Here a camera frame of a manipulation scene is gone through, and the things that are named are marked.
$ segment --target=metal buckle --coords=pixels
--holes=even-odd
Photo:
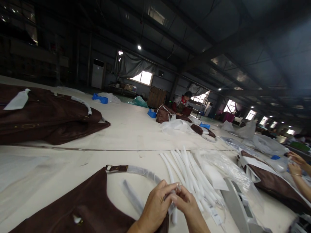
[[[112,165],[107,164],[107,165],[106,165],[106,171],[110,171],[110,169],[111,169],[112,167],[113,167]]]
[[[25,125],[22,125],[22,128],[35,128],[36,125],[35,124],[25,124]]]

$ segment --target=hand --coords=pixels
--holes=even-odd
[[[303,158],[301,158],[299,155],[297,155],[296,153],[290,151],[287,153],[287,155],[288,155],[288,157],[292,157],[292,160],[295,163],[299,164],[300,166],[307,165],[307,162]]]
[[[150,192],[143,213],[137,221],[139,232],[154,233],[160,227],[172,203],[171,194],[165,200],[164,196],[175,190],[177,184],[167,184],[165,180],[162,180]]]
[[[289,172],[291,173],[291,175],[301,176],[301,168],[299,165],[294,164],[294,163],[289,163],[288,168],[289,168]]]
[[[172,201],[184,213],[189,232],[210,232],[194,196],[184,186],[180,186],[180,188],[180,190],[177,189],[176,194],[172,194]]]

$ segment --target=leather strap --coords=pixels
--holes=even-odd
[[[119,165],[119,166],[112,166],[112,165],[106,165],[106,171],[109,172],[126,172],[128,169],[128,165]]]

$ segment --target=white paper tag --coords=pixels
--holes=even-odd
[[[3,110],[17,110],[22,109],[28,100],[28,92],[30,89],[26,88],[24,91],[19,92]]]
[[[223,220],[221,219],[221,217],[217,213],[217,210],[211,205],[210,205],[209,212],[210,212],[210,214],[211,214],[211,216],[212,216],[212,218],[213,218],[213,220],[217,226],[219,226],[223,223]]]

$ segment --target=window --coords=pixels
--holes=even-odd
[[[134,80],[138,83],[142,83],[142,84],[146,84],[146,85],[150,86],[152,76],[153,76],[152,73],[143,71],[139,75],[136,75],[134,78],[130,78],[130,79]]]
[[[267,121],[268,121],[268,118],[264,116],[259,124],[264,125],[264,124],[266,124]]]
[[[30,23],[36,23],[35,10],[33,5],[22,2],[20,0],[0,0],[0,7],[4,10],[20,16],[20,19],[15,19],[7,16],[5,13],[1,14],[1,20],[12,24],[22,30],[26,30],[30,37],[38,44],[37,28]]]
[[[197,101],[197,102],[201,102],[202,104],[205,104],[206,97],[208,96],[208,92],[206,92],[205,94],[202,94],[202,95],[193,96],[193,97],[191,97],[191,99],[194,101]]]
[[[286,133],[291,134],[291,135],[294,135],[295,131],[289,129]]]
[[[235,110],[236,110],[236,103],[232,100],[229,100],[226,107],[225,107],[224,112],[234,112]]]
[[[256,112],[253,111],[253,110],[250,110],[249,113],[248,113],[248,115],[247,115],[247,117],[246,117],[246,119],[247,119],[247,120],[252,120],[252,119],[254,118],[255,115],[256,115]]]
[[[270,126],[270,128],[274,128],[274,127],[276,126],[276,124],[277,124],[277,122],[274,121],[274,122],[272,123],[272,125]]]

